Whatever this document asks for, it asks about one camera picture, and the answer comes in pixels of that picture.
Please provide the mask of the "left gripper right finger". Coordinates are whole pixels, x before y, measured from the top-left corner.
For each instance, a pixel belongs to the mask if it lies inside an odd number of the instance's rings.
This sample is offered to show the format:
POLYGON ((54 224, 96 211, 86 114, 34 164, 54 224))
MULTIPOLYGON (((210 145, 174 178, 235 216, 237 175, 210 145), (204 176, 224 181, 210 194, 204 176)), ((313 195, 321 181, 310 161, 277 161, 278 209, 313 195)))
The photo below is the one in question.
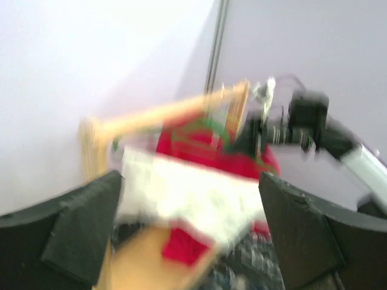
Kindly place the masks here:
POLYGON ((267 172, 259 191, 286 289, 386 289, 386 220, 267 172))

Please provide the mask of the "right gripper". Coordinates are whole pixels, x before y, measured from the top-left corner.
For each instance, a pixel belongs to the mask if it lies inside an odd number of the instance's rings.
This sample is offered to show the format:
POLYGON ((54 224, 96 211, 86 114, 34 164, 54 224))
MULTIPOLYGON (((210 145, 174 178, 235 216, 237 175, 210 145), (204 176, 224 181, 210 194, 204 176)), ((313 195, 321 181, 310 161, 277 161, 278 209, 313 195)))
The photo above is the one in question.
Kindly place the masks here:
POLYGON ((235 152, 248 157, 264 153, 268 144, 290 144, 290 131, 282 118, 264 120, 261 115, 248 113, 235 140, 235 152))

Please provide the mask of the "red shirt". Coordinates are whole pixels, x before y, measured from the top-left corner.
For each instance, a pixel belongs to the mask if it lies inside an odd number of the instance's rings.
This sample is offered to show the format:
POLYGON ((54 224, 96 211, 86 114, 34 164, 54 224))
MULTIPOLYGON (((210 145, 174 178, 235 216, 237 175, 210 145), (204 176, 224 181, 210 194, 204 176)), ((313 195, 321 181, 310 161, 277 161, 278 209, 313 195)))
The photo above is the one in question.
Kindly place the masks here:
MULTIPOLYGON (((258 180, 261 172, 280 174, 278 161, 269 147, 264 153, 250 158, 241 153, 225 153, 226 138, 221 137, 212 144, 213 137, 213 129, 194 129, 189 134, 185 134, 183 126, 165 129, 159 137, 156 152, 250 179, 258 180)), ((213 243, 207 246, 186 230, 173 227, 161 253, 165 259, 193 266, 213 247, 213 243)))

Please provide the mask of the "navy plaid skirt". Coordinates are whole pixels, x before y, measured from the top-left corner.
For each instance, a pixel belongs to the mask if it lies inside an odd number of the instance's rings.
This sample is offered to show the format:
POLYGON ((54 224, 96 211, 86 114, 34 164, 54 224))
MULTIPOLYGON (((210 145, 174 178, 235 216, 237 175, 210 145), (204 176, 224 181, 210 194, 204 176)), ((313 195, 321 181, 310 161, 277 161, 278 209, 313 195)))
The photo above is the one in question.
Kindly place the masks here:
POLYGON ((284 289, 270 236, 249 233, 209 272, 200 289, 284 289))

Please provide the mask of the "dark green hanger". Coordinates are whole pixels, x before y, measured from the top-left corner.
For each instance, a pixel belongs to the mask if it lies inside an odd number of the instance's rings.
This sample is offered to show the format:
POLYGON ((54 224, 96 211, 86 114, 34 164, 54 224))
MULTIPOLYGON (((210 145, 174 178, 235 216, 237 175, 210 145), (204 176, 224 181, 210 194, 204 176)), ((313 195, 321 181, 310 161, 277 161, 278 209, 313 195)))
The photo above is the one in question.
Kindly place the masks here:
POLYGON ((224 152, 235 141, 236 129, 227 129, 222 123, 214 118, 207 117, 204 114, 193 115, 186 119, 175 120, 170 123, 165 123, 163 127, 150 127, 137 132, 139 140, 138 144, 141 144, 145 149, 156 152, 159 137, 163 130, 175 128, 177 126, 183 126, 185 134, 193 132, 194 129, 213 129, 215 131, 215 137, 212 138, 212 144, 219 141, 221 137, 226 138, 226 145, 224 146, 224 152))

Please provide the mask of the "white garment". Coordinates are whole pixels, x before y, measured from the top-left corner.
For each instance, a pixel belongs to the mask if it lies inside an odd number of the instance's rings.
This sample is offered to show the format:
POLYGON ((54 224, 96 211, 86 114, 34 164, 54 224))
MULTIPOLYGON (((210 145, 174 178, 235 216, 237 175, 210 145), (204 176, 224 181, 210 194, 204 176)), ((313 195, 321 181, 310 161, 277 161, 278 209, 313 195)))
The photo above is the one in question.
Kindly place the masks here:
POLYGON ((227 251, 266 220, 258 182, 126 147, 117 218, 175 226, 227 251))

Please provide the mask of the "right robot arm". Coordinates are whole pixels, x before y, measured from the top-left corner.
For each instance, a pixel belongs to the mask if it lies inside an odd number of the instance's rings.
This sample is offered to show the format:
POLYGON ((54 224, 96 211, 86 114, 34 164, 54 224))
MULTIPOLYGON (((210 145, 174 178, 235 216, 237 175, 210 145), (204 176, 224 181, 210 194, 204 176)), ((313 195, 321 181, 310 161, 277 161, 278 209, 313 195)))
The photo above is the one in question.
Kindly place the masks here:
POLYGON ((371 190, 371 200, 386 213, 386 165, 357 137, 335 120, 328 119, 329 99, 314 91, 297 90, 288 107, 288 119, 268 121, 274 91, 268 86, 254 90, 253 96, 263 106, 261 112, 247 119, 229 152, 253 158, 264 153, 269 144, 300 146, 308 152, 326 150, 371 190))

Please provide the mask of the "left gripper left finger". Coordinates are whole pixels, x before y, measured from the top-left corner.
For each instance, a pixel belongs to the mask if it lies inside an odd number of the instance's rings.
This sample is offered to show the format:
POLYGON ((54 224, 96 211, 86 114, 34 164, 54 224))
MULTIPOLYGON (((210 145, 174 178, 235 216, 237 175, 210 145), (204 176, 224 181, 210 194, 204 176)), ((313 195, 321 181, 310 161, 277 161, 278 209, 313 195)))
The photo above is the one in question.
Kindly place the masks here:
POLYGON ((1 289, 91 289, 99 280, 122 183, 110 171, 1 216, 1 289))

